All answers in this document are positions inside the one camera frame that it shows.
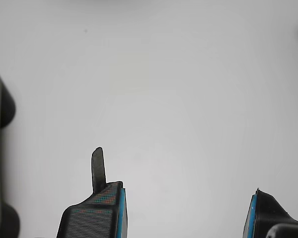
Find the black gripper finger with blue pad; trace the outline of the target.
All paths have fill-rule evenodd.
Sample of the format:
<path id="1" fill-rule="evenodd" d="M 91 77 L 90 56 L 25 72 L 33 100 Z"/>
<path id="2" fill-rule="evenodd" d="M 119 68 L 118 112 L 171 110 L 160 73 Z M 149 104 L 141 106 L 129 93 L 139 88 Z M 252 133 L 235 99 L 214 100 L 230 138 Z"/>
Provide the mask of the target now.
<path id="1" fill-rule="evenodd" d="M 128 215 L 122 181 L 106 182 L 103 149 L 91 156 L 92 194 L 62 214 L 58 238 L 126 238 Z"/>
<path id="2" fill-rule="evenodd" d="M 276 225 L 294 225 L 298 228 L 298 221 L 272 195 L 257 189 L 250 201 L 243 237 L 271 238 L 269 230 Z"/>

